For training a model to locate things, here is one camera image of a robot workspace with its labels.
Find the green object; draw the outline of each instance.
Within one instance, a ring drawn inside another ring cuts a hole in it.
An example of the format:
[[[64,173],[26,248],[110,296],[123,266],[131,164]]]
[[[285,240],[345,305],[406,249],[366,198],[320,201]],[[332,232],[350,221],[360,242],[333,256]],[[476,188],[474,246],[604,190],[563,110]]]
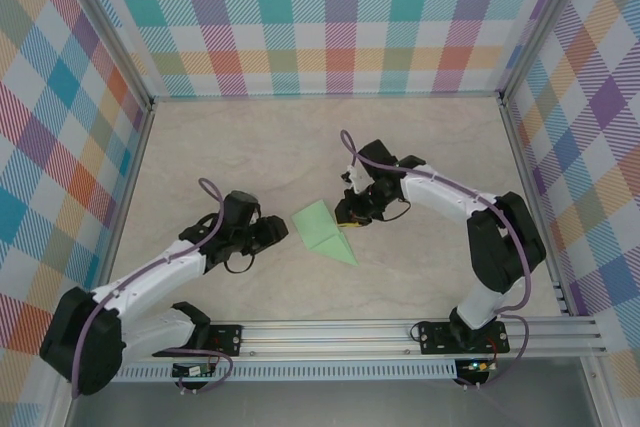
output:
[[[336,225],[323,200],[319,200],[291,217],[305,247],[351,265],[358,265],[353,251]]]

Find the wall panel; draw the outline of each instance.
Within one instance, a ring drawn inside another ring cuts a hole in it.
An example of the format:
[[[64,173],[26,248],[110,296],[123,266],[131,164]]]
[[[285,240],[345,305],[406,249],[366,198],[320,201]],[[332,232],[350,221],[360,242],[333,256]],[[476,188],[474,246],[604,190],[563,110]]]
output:
[[[536,1],[103,3],[155,91],[196,97],[491,92]]]
[[[640,0],[570,0],[511,107],[579,313],[640,419]]]
[[[77,0],[0,0],[0,425],[35,425],[58,375],[38,349],[94,281],[143,108]]]
[[[524,49],[524,47],[527,45],[527,42],[529,42],[529,39],[538,28],[540,16],[544,11],[548,2],[549,0],[537,0],[535,7],[533,8],[533,10],[531,11],[531,14],[529,15],[529,19],[527,20],[524,28],[520,32],[520,36],[518,37],[518,42],[516,43],[515,48],[511,52],[511,55],[509,56],[507,67],[505,68],[504,72],[502,73],[502,76],[500,77],[500,82],[498,84],[499,90],[501,91],[504,90],[504,87],[507,83],[507,79],[509,78],[509,75],[511,74],[514,66],[520,59],[520,54],[522,53],[522,49]]]

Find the metal frame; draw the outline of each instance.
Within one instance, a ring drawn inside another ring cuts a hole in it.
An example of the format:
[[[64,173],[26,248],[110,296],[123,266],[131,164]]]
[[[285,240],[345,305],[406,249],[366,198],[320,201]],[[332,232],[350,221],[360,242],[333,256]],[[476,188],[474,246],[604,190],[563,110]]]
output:
[[[158,71],[158,67],[151,57],[149,49],[147,48],[147,44],[142,38],[142,34],[140,30],[136,26],[136,22],[133,18],[133,15],[129,11],[125,0],[109,0],[111,5],[120,18],[120,22],[122,23],[122,29],[126,32],[128,40],[132,44],[132,48],[140,57],[140,61],[144,64],[147,71],[147,78],[149,79],[150,85],[152,85],[156,89],[156,93],[159,95],[168,94],[164,81],[162,80],[162,76]]]
[[[111,234],[111,239],[109,239],[109,245],[107,246],[107,251],[100,267],[100,274],[96,276],[94,285],[91,286],[92,288],[109,283],[113,264],[116,260],[116,254],[118,253],[118,247],[120,246],[120,239],[122,238],[127,215],[129,214],[129,207],[131,206],[131,200],[133,199],[133,192],[138,180],[138,174],[140,173],[140,167],[142,166],[142,159],[147,149],[149,136],[151,135],[151,126],[153,125],[155,115],[155,111],[153,110],[149,110],[144,113],[138,147],[136,148],[136,153],[133,156],[133,162],[131,163],[127,183],[122,194],[122,200],[120,201],[120,208],[116,213],[113,233]]]
[[[82,10],[86,13],[87,18],[91,21],[93,28],[96,30],[98,37],[113,57],[115,64],[118,66],[124,79],[131,88],[133,94],[138,101],[150,109],[153,95],[145,86],[142,77],[138,73],[138,69],[133,64],[131,56],[120,40],[115,27],[109,20],[109,16],[104,10],[100,0],[78,0],[82,6]]]
[[[505,83],[502,93],[503,97],[506,98],[507,101],[518,90],[518,87],[524,81],[529,70],[531,70],[535,58],[540,52],[544,41],[555,27],[556,22],[560,18],[560,15],[568,1],[569,0],[549,0],[544,6],[531,38],[522,50],[520,57],[516,61],[516,64]]]
[[[524,340],[518,320],[503,319],[513,358]],[[240,354],[230,380],[392,380],[452,379],[455,361],[473,354],[422,355],[409,335],[419,320],[265,321],[245,322]],[[527,358],[606,355],[598,326],[590,317],[527,319]],[[175,382],[175,359],[150,358],[122,369],[114,382]],[[206,357],[180,358],[180,363],[205,363]],[[226,367],[214,375],[221,377]]]
[[[582,357],[581,362],[600,423],[606,427],[634,425],[635,421],[632,419],[625,419],[623,422],[616,408],[613,394],[616,380],[611,360],[608,357]]]
[[[543,214],[544,210],[540,202],[540,197],[538,196],[535,188],[536,184],[533,179],[532,170],[524,155],[524,146],[520,142],[520,137],[517,134],[515,121],[513,120],[513,116],[511,115],[511,111],[509,110],[508,106],[499,95],[497,97],[497,102],[500,109],[500,116],[502,117],[502,122],[504,124],[504,129],[507,133],[509,144],[511,145],[511,152],[513,153],[513,158],[516,163],[518,175],[520,176],[520,182],[522,183],[527,203],[529,204],[529,208],[531,209],[531,215],[536,225],[538,226],[540,236],[542,237],[544,245],[547,248],[546,263],[547,267],[549,268],[551,280],[560,283],[564,294],[564,301],[569,313],[572,315],[577,315],[578,309],[576,307],[575,300],[571,296],[571,291],[566,288],[569,285],[569,282],[560,267],[560,255],[556,249],[556,245],[549,235],[549,229],[545,216]]]
[[[500,88],[501,79],[504,76],[505,70],[511,60],[511,55],[519,44],[522,32],[527,27],[530,20],[530,14],[534,11],[539,0],[523,0],[520,7],[520,13],[515,19],[512,28],[504,39],[502,53],[498,58],[498,63],[494,68],[492,74],[489,76],[487,87],[494,92]]]
[[[478,98],[478,97],[494,97],[495,91],[492,90],[467,90],[464,92],[433,92],[426,94],[283,94],[283,95],[252,95],[251,100],[289,100],[289,99],[379,99],[381,97],[387,98],[435,98],[435,99],[450,99],[450,98]],[[158,96],[156,102],[158,105],[162,103],[193,103],[193,102],[213,102],[218,100],[247,100],[247,97],[221,97],[214,95],[201,95],[198,97],[170,97],[170,96]]]

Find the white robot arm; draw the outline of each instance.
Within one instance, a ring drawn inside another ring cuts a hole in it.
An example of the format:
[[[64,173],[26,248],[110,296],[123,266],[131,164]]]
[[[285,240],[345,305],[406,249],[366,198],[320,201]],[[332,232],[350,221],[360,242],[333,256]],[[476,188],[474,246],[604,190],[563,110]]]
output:
[[[259,252],[288,234],[281,218],[262,217],[257,199],[244,192],[227,195],[223,210],[215,235],[217,213],[185,229],[179,240],[131,274],[91,292],[76,287],[65,293],[40,346],[40,357],[71,380],[76,348],[82,349],[78,391],[90,395],[106,386],[123,365],[137,359],[175,347],[207,348],[215,337],[210,319],[187,302],[152,318],[140,316],[169,292],[214,266],[223,263],[230,271],[226,263],[234,252],[251,256],[253,262]],[[81,341],[80,332],[94,312]]]
[[[467,195],[454,187],[459,186],[458,183],[446,182],[449,179],[422,159],[408,156],[398,161],[380,140],[366,145],[358,154],[361,160],[364,158],[378,165],[404,167],[410,171],[389,171],[363,163],[370,178],[367,180],[354,165],[349,166],[342,176],[349,188],[335,211],[339,225],[365,226],[373,220],[385,220],[385,208],[395,200],[411,205],[421,204],[455,222],[467,224],[471,263],[477,280],[469,295],[453,309],[450,321],[451,329],[462,346],[472,342],[495,319],[496,310],[524,274],[513,239],[501,233],[505,226],[485,204],[500,210],[514,226],[530,272],[546,256],[524,200],[513,192],[498,197],[463,186],[462,190],[473,194]]]

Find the beige floor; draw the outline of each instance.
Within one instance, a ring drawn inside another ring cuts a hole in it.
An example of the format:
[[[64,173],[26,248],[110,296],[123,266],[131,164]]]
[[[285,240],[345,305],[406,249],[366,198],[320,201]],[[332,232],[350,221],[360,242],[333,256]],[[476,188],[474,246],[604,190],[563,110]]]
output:
[[[465,225],[422,206],[395,223],[345,231],[360,262],[305,249],[290,216],[318,199],[331,210],[350,160],[339,131],[358,146],[382,139],[485,192],[522,192],[493,99],[235,100],[158,106],[112,278],[167,247],[217,205],[196,179],[255,194],[290,235],[248,273],[222,266],[168,296],[217,320],[446,317],[474,282]],[[246,258],[233,259],[239,268]],[[558,315],[545,266],[533,275],[526,315]],[[522,293],[516,293],[514,301]]]

